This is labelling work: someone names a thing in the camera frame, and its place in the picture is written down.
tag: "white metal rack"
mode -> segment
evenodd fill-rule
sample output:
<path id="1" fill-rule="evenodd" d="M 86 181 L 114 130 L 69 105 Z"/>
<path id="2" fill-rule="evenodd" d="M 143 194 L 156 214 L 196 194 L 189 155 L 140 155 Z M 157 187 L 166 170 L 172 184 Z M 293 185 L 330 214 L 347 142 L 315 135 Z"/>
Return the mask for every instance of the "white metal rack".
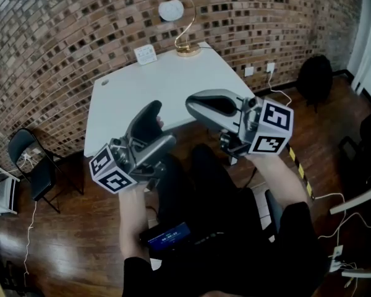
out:
<path id="1" fill-rule="evenodd" d="M 15 186 L 19 182 L 19 178 L 7 173 L 0 167 L 0 178 L 7 176 L 7 178 L 0 181 L 0 215 L 2 213 L 18 213 L 14 211 L 14 194 Z"/>

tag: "gold lamp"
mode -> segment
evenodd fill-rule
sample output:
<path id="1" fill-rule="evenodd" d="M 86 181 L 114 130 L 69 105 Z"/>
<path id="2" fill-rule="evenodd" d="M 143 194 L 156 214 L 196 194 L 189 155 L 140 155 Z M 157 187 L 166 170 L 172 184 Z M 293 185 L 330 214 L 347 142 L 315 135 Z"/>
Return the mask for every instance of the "gold lamp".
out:
<path id="1" fill-rule="evenodd" d="M 191 1 L 192 6 L 194 8 L 194 16 L 192 18 L 191 23 L 188 24 L 185 30 L 174 40 L 177 55 L 182 57 L 191 57 L 196 54 L 199 54 L 199 52 L 201 51 L 199 45 L 191 46 L 190 43 L 188 42 L 188 38 L 186 38 L 184 46 L 179 45 L 180 38 L 184 34 L 186 34 L 189 28 L 191 28 L 191 25 L 194 24 L 195 18 L 197 17 L 197 8 L 195 7 L 195 4 L 192 0 L 189 1 Z M 164 0 L 163 2 L 160 3 L 160 6 L 158 7 L 158 13 L 165 21 L 176 21 L 183 16 L 184 6 L 180 2 L 180 0 Z"/>

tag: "black backpack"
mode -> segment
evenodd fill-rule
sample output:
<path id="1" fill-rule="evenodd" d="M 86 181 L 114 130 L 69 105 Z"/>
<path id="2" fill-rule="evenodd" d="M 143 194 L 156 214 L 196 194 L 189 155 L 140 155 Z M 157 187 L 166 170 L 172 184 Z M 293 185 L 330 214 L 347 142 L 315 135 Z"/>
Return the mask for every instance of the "black backpack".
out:
<path id="1" fill-rule="evenodd" d="M 297 79 L 297 89 L 307 100 L 307 105 L 314 105 L 327 99 L 333 84 L 333 70 L 330 61 L 324 55 L 306 60 Z"/>

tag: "lamp base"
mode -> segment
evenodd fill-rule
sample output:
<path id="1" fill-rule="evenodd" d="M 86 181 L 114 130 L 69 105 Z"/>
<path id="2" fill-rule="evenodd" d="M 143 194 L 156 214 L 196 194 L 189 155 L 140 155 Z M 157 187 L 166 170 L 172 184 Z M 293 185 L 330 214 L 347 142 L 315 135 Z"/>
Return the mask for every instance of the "lamp base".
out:
<path id="1" fill-rule="evenodd" d="M 181 57 L 191 57 L 191 56 L 195 56 L 195 55 L 199 54 L 201 50 L 202 49 L 201 49 L 201 47 L 199 47 L 199 45 L 195 45 L 193 47 L 190 47 L 189 49 L 178 48 L 176 51 L 177 51 L 177 55 L 179 55 Z"/>

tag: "hazard stripe tape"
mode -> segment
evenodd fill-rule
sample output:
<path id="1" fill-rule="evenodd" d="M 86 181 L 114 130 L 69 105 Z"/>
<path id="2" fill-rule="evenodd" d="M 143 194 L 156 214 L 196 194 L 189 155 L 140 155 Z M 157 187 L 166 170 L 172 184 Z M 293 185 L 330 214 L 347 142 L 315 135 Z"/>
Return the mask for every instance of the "hazard stripe tape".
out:
<path id="1" fill-rule="evenodd" d="M 312 187 L 311 187 L 311 185 L 310 185 L 310 183 L 309 183 L 309 181 L 308 181 L 308 179 L 305 175 L 305 171 L 304 171 L 301 163 L 299 162 L 298 158 L 296 157 L 296 154 L 294 153 L 293 149 L 291 148 L 291 146 L 288 143 L 286 144 L 286 148 L 289 151 L 291 159 L 293 160 L 293 162 L 296 164 L 296 166 L 298 168 L 299 176 L 304 181 L 304 184 L 307 187 L 309 197 L 311 197 L 312 200 L 315 200 L 315 196 L 313 195 L 313 192 L 312 192 Z"/>

